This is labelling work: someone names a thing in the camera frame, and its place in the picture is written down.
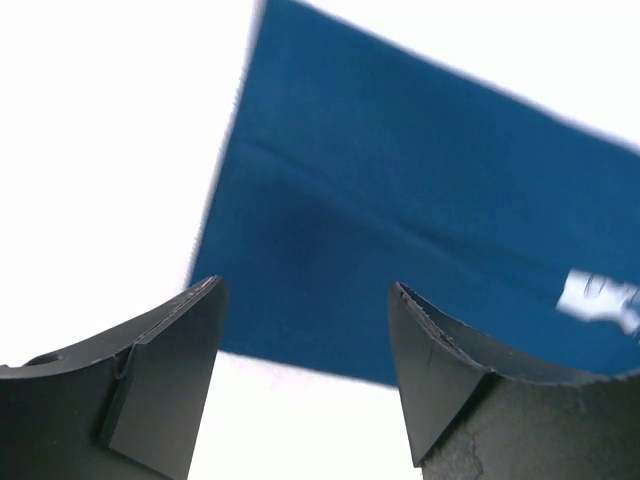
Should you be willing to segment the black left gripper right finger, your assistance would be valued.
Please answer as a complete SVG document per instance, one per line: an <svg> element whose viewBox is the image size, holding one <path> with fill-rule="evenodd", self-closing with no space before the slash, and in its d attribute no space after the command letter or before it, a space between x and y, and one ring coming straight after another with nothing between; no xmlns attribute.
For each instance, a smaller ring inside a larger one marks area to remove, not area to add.
<svg viewBox="0 0 640 480"><path fill-rule="evenodd" d="M639 376L508 347L405 285L388 297L412 462L426 479L635 479Z"/></svg>

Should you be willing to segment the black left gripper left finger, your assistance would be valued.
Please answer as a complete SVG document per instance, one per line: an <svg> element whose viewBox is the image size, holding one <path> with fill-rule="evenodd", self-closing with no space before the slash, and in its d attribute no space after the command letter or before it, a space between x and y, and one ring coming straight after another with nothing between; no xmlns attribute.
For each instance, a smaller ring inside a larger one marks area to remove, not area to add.
<svg viewBox="0 0 640 480"><path fill-rule="evenodd" d="M224 326L209 277L136 318L1 370L1 475L184 479Z"/></svg>

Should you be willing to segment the blue t-shirt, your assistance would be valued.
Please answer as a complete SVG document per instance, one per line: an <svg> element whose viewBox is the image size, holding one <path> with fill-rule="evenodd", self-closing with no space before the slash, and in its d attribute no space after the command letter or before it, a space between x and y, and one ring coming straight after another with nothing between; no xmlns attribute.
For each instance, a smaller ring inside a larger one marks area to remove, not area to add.
<svg viewBox="0 0 640 480"><path fill-rule="evenodd" d="M391 384L387 293L562 366L639 343L556 307L572 270L639 281L639 158L295 1L270 1L192 271L221 346Z"/></svg>

